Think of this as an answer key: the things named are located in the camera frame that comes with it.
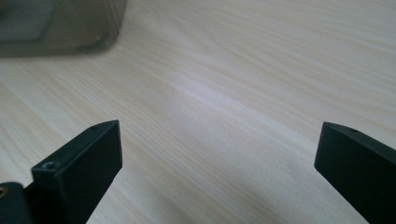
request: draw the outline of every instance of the wooden table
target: wooden table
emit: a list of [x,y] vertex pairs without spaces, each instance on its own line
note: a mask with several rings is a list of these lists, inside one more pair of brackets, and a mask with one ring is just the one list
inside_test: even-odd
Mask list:
[[129,0],[94,55],[0,60],[0,182],[120,120],[89,223],[366,223],[315,170],[324,120],[396,147],[396,2]]

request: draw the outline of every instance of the brass screw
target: brass screw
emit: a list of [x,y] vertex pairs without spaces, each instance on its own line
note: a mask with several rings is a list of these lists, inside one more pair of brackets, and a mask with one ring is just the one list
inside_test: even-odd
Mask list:
[[8,188],[0,187],[0,198],[3,198],[8,193]]

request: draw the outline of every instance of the screw hole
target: screw hole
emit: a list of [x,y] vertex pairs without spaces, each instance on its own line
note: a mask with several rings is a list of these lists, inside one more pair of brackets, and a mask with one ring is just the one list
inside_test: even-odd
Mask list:
[[42,165],[42,167],[44,168],[44,169],[49,169],[49,170],[54,170],[55,168],[56,168],[56,162],[54,162],[54,161],[49,161],[49,162],[47,162],[47,163],[44,163],[43,165]]
[[3,198],[8,193],[8,188],[0,188],[0,198]]

